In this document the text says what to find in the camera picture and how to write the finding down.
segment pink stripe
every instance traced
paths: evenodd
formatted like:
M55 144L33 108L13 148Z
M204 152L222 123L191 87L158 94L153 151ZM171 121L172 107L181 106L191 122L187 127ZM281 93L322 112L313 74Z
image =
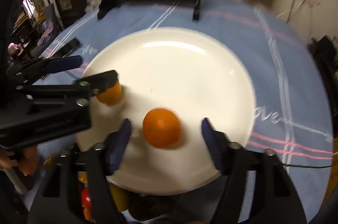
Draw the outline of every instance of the pink stripe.
M88 66L88 63L87 62L84 62L84 63L82 63L82 65L78 68L78 69L81 69L82 70L82 72L84 72L85 71L85 68Z
M43 55L43 56L48 56L48 52L50 52L50 51L52 51L50 48L46 48L44 51L43 51L43 53L41 53L41 55Z
M178 7L180 9L184 9L184 10L189 10L191 11L190 7ZM222 11L209 11L209 10L201 10L201 13L203 14L207 14L210 16L215 16L215 17L223 17L225 19L234 21L234 22L238 22L247 26L251 26L251 27L261 27L259 22L256 22L254 20L245 18L245 17L240 17L237 15L234 15L232 13L229 12L222 12ZM292 39L291 37L285 35L284 33L280 32L280 31L276 31L276 30L272 30L273 34L275 34L275 36L277 36L278 38L284 40L287 43L290 43L292 45L298 45L298 46L302 46L302 44L300 44L298 41Z
M283 151L283 150L275 149L273 147L265 146L255 141L249 141L248 145L255 146L258 148L262 148L262 149L274 149L276 152L281 153L281 154L292 154L292 155L303 156L303 157L307 157L311 159L332 160L332 157L320 157L320 156L312 156L306 153Z
M279 139L270 138L270 137L258 134L256 132L252 132L251 135L254 136L254 137L257 137L259 139L272 142L272 143L277 143L277 144L281 144L281 145L292 145L292 146L295 146L295 147L299 147L299 148L301 148L303 150L307 150L307 151L311 151L311 152L316 152L316 153L327 153L327 154L332 155L332 152L312 149L312 148L303 146L301 144L297 144L297 143L292 143L292 142L288 142L288 141L283 141L283 140L279 140Z

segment screw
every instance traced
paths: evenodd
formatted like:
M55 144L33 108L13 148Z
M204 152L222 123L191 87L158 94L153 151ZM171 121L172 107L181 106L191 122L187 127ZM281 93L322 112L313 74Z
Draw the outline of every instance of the screw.
M238 150L238 149L240 149L242 147L242 145L239 144L239 143L237 143L237 142L231 142L229 144L229 147L232 148L232 149L234 149L234 150Z
M81 82L79 83L79 85L85 87L85 86L88 86L89 83L88 83L87 81L81 81Z
M276 155L276 151L273 149L266 149L265 153L269 156Z
M93 146L93 149L95 151L100 151L102 149L104 149L104 144L103 143L96 143L94 146Z
M60 156L61 157L66 157L70 154L70 151L67 151L67 150L63 150L62 152L60 152Z
M93 94L98 95L100 93L99 89L93 89Z
M84 99L84 98L79 98L76 100L76 103L81 106L81 107L85 107L85 106L88 106L89 105L89 102L87 99Z

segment cable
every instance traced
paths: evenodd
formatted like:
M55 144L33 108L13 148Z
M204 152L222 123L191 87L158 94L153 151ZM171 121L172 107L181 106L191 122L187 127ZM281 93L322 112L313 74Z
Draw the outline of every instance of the cable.
M293 12L292 15L294 15L294 14L296 13L297 9L299 9L300 6L301 6L304 2L305 2L305 0L303 0L303 1L300 2L299 6L295 9L295 11ZM279 18L280 16L282 16L284 13L286 13L286 12L288 12L288 11L290 11L290 10L285 10L285 11L283 11L283 12L282 12L281 14L279 14L276 18Z
M293 10L293 6L295 4L296 0L292 0L292 4L291 4L291 8L290 8L290 12L289 12L289 16L288 19L286 20L286 23L288 24L288 22L290 22L290 18L291 18L291 14L292 14L292 10Z
M312 5L310 7L310 15L309 15L309 36L308 36L308 41L310 40L312 36L312 31L313 31L313 13L312 13Z
M331 165L316 167L316 166L302 166L302 165L290 165L290 164L283 164L283 166L295 167L295 168L331 168L332 167Z

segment red object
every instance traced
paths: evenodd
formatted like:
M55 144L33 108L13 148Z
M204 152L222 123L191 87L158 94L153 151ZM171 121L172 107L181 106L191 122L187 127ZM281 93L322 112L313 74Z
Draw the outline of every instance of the red object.
M92 202L90 200L88 188L84 188L81 191L81 202L82 202L82 205L85 206L86 208L90 209L92 207Z

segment black cable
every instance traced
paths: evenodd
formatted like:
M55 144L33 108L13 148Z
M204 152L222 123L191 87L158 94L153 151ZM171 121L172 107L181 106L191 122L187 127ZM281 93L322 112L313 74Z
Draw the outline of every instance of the black cable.
M295 167L295 168L331 168L332 167L331 165L316 167L316 166L302 166L302 165L290 165L290 164L283 164L283 166Z
M290 12L289 12L289 16L288 16L288 19L286 20L286 23L287 23L287 24L288 24L288 22L290 22L290 18L291 18L291 14L292 14L292 11L293 11L293 6L294 6L294 4L295 4L295 1L296 1L296 0L292 0Z

